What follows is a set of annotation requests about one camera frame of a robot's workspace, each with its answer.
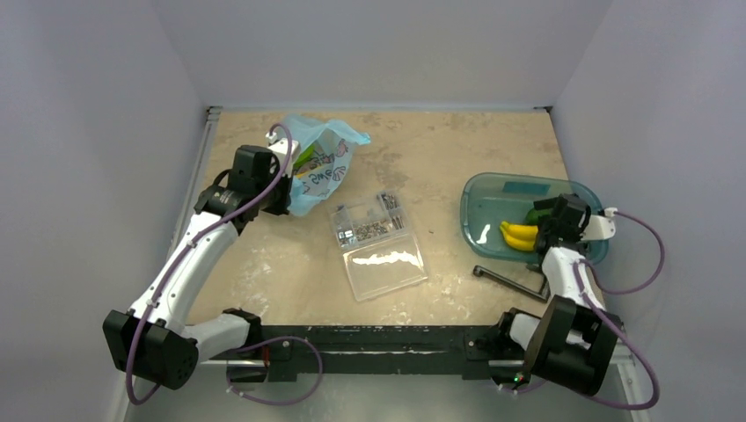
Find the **banana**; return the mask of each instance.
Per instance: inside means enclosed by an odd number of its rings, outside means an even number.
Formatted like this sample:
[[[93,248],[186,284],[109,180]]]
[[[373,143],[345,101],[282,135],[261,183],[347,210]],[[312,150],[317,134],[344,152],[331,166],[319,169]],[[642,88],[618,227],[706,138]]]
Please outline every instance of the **banana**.
[[[524,226],[522,224],[502,222],[500,223],[500,227],[504,227],[508,234],[518,240],[534,242],[536,241],[536,235],[538,234],[538,226]]]
[[[511,248],[518,250],[518,251],[524,251],[524,252],[533,252],[534,251],[534,241],[528,241],[528,240],[521,240],[513,237],[508,233],[508,229],[504,225],[500,225],[500,232],[502,232],[502,237],[505,239],[505,243],[508,244]]]

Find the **blue plastic bag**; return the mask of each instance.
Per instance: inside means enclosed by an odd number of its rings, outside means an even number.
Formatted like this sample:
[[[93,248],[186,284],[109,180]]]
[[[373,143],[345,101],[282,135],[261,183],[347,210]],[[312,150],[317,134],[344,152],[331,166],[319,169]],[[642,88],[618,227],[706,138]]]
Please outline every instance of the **blue plastic bag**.
[[[370,143],[370,136],[356,132],[342,120],[324,123],[290,114],[282,123],[290,130],[293,140],[300,143],[301,157],[308,149],[313,149],[310,157],[300,160],[302,164],[294,169],[290,189],[288,211],[303,216],[339,187],[349,171],[355,148]]]

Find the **clear plastic case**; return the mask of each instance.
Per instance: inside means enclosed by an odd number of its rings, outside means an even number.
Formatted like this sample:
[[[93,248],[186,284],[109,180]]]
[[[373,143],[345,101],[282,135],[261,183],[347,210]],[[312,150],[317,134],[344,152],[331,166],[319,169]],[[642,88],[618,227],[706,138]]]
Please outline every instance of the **clear plastic case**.
[[[428,277],[412,223],[396,192],[382,191],[339,204],[331,217],[356,300]]]

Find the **beige tabletop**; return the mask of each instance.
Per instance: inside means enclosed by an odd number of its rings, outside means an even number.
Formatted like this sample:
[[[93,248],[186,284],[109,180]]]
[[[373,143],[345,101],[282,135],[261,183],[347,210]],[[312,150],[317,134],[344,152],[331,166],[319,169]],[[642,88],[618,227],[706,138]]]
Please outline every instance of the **beige tabletop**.
[[[240,307],[264,324],[495,324],[517,307],[541,315],[545,305],[488,279],[481,264],[537,288],[540,276],[520,263],[478,257],[459,228],[467,180],[494,171],[567,178],[547,113],[305,113],[342,119],[370,134],[327,203],[396,189],[419,240],[429,278],[357,302],[325,204],[305,217],[266,213],[223,255],[200,292],[189,323]],[[223,113],[210,153],[206,186],[230,168],[243,144],[264,145],[284,113]]]

